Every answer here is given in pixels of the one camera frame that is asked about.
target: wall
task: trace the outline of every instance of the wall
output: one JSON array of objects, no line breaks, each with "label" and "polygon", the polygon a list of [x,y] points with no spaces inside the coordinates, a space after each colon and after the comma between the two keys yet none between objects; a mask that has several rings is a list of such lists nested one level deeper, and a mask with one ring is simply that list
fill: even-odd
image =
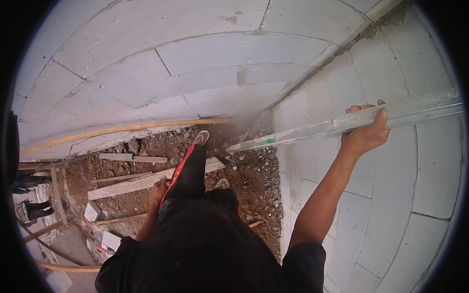
[{"label": "wall", "polygon": [[[419,17],[378,30],[337,56],[273,109],[276,131],[344,114],[350,105],[395,102],[453,88]],[[364,154],[341,196],[326,250],[324,291],[416,292],[452,218],[461,174],[461,118],[391,130]],[[335,159],[338,138],[279,146],[282,253],[296,217]]]},{"label": "wall", "polygon": [[399,2],[62,0],[17,78],[21,148],[113,126],[255,114]]}]

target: black pants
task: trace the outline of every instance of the black pants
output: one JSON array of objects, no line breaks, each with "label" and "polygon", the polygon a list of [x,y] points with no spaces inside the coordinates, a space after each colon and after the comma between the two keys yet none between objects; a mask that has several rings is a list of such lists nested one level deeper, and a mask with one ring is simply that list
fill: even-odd
[{"label": "black pants", "polygon": [[204,174],[205,149],[200,144],[193,144],[176,167],[163,201],[170,198],[200,198],[221,204],[238,214],[236,193],[229,188],[205,192]]},{"label": "black pants", "polygon": [[48,210],[43,210],[51,206],[49,201],[43,203],[24,203],[24,206],[26,207],[29,221],[40,217],[49,216],[50,214],[54,213],[54,209],[52,207]]}]

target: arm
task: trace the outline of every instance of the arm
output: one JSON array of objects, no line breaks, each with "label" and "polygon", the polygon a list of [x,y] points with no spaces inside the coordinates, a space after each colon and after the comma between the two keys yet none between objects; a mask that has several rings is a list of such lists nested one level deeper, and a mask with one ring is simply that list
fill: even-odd
[{"label": "arm", "polygon": [[[372,106],[352,106],[346,110],[346,113]],[[386,142],[389,135],[389,129],[384,129],[386,122],[387,109],[383,108],[378,111],[372,124],[342,136],[337,157],[296,219],[288,249],[305,241],[318,244],[323,242],[332,225],[339,198],[348,184],[357,160],[362,154]]]},{"label": "arm", "polygon": [[148,209],[145,222],[140,228],[135,237],[135,240],[138,242],[146,241],[150,238],[155,230],[156,220],[158,219],[159,206],[161,204],[161,199],[165,195],[168,187],[166,186],[166,176],[161,178],[161,182],[156,182],[153,185],[153,198],[150,203],[150,208]]}]

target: ground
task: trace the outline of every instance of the ground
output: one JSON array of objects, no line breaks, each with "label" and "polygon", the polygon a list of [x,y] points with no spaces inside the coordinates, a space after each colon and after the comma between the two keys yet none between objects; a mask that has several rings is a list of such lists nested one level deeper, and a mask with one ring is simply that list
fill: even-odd
[{"label": "ground", "polygon": [[[279,166],[275,156],[275,148],[244,151],[229,154],[226,147],[238,143],[247,128],[242,125],[217,124],[194,125],[178,131],[151,135],[129,143],[90,153],[85,160],[73,162],[58,172],[58,181],[63,199],[66,200],[68,213],[76,217],[71,220],[83,234],[83,239],[92,238],[95,246],[100,246],[103,231],[110,231],[119,236],[135,237],[142,220],[127,223],[89,227],[83,215],[88,202],[87,192],[92,189],[108,186],[117,181],[91,183],[92,179],[109,178],[148,171],[161,171],[176,167],[184,156],[185,150],[192,144],[198,131],[206,129],[211,133],[207,142],[207,157],[218,157],[226,167],[205,174],[207,190],[213,189],[215,183],[226,177],[240,203],[240,216],[247,224],[261,221],[253,228],[269,246],[274,256],[280,261],[280,221],[283,215],[280,198]],[[273,132],[270,116],[261,116],[250,128],[247,140],[264,136]],[[165,164],[142,162],[125,162],[99,159],[100,152],[129,152],[140,156],[167,157]],[[95,200],[102,213],[98,220],[122,218],[145,213],[148,210],[151,189],[111,196]],[[104,255],[97,250],[93,252],[95,260],[102,264]]]}]

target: black shirt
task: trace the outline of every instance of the black shirt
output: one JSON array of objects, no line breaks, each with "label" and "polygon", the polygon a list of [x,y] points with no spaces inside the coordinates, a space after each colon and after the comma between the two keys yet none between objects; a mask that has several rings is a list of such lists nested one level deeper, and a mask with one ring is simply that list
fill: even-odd
[{"label": "black shirt", "polygon": [[201,199],[168,199],[148,242],[130,237],[101,267],[99,293],[322,292],[325,251],[292,247],[280,266],[236,214]]}]

